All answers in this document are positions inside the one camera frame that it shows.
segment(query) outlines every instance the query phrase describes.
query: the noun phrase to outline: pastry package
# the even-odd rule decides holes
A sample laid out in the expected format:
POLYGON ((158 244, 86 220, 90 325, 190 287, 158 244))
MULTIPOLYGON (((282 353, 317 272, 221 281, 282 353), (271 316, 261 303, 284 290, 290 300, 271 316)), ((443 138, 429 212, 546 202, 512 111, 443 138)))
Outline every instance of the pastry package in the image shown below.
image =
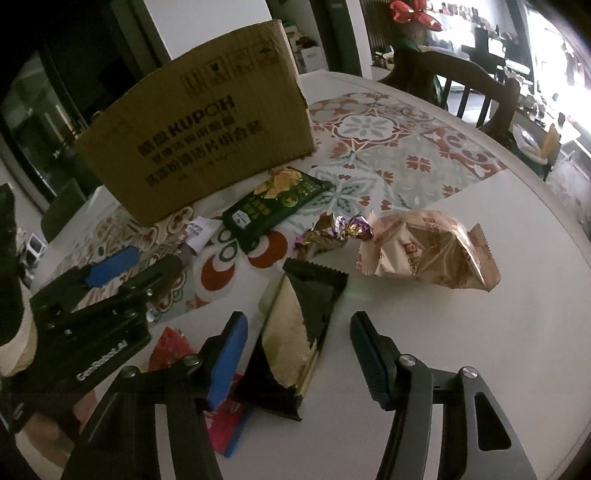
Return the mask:
POLYGON ((368 223, 374 236, 362 242, 357 270, 379 277, 407 277, 448 288, 491 291, 501 280, 479 224, 468 231, 436 210, 410 210, 368 223))

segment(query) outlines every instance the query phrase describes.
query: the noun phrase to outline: black snack wrapper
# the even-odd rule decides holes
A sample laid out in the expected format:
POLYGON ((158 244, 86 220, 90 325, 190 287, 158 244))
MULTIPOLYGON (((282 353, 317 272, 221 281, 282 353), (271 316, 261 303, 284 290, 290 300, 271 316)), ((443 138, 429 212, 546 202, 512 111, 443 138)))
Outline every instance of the black snack wrapper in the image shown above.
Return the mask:
POLYGON ((282 168, 226 210, 222 221, 243 252, 250 253, 261 235, 331 187, 295 168, 282 168))
POLYGON ((336 301, 348 275, 289 258, 237 400, 300 421, 298 407, 324 345, 336 301))

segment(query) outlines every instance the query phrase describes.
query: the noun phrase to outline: white paper label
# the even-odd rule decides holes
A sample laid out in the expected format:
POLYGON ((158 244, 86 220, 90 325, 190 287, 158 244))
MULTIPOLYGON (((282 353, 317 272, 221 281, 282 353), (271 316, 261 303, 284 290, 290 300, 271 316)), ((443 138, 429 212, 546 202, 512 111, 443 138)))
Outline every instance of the white paper label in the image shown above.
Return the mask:
POLYGON ((185 229, 187 234, 185 243, 198 254, 220 226, 222 226, 221 220, 195 217, 185 229))
POLYGON ((246 228, 246 226, 251 223, 250 218, 246 213, 242 210, 238 210, 237 212, 232 214, 232 220, 234 223, 238 225, 240 228, 246 228))

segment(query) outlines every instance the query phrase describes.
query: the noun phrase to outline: white tabletop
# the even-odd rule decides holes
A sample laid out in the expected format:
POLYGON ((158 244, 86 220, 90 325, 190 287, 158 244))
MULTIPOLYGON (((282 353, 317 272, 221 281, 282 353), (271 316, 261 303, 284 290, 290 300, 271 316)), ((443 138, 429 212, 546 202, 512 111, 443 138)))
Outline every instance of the white tabletop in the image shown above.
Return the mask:
MULTIPOLYGON (((296 423, 257 411, 234 456, 218 456, 224 477, 375 477, 392 413, 371 400, 349 340, 351 315, 366 310, 379 333, 391 336, 402 351, 428 366, 450 371, 476 367, 511 421, 538 477, 558 478, 591 430, 591 378, 582 374, 591 363, 591 245, 584 233, 523 164, 447 112, 343 74, 314 72, 302 76, 301 84, 309 103, 347 92, 389 93, 453 126, 502 160, 509 170, 431 205, 455 215, 468 228, 477 222, 482 225, 501 283, 485 293, 364 277, 355 272, 355 241, 319 257, 319 263, 347 271, 350 277, 301 406, 304 420, 296 423)), ((240 309, 239 300, 230 296, 166 326, 180 327, 191 345, 199 348, 217 333, 213 320, 218 325, 240 309)), ((136 356, 136 364, 149 357, 164 326, 152 331, 152 343, 136 356)), ((173 479, 162 409, 159 413, 163 478, 173 479)), ((432 444, 440 437, 441 409, 435 407, 432 444)), ((438 458, 432 452, 427 479, 437 476, 438 458)))
POLYGON ((51 273, 76 243, 119 205, 121 204, 105 186, 100 186, 95 190, 90 199, 68 221, 45 250, 31 283, 30 290, 33 294, 46 283, 51 273))

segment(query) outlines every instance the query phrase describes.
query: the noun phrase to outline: cardboard box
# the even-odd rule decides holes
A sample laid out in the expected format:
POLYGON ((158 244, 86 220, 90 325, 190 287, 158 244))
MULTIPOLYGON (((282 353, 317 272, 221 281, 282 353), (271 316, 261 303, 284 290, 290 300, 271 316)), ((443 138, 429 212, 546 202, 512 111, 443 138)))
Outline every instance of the cardboard box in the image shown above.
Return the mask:
POLYGON ((143 225, 310 154, 311 121, 281 23, 241 28, 160 68, 76 149, 143 225))
POLYGON ((291 51, 293 53, 295 53, 296 51, 298 51, 300 49, 300 47, 297 45, 297 41, 303 36, 304 36, 303 33, 298 32, 298 33, 294 34, 292 37, 287 37, 290 42, 291 51))

